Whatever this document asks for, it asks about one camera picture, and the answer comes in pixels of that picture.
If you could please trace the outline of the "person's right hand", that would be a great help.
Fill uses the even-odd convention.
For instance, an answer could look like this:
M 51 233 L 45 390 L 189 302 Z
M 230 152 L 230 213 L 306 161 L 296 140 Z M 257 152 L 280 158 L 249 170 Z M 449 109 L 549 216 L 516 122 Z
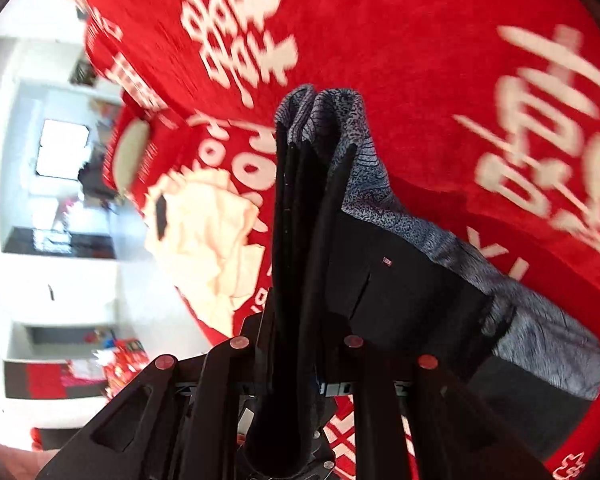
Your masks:
M 17 480 L 34 480 L 57 450 L 23 451 L 0 444 L 0 461 Z

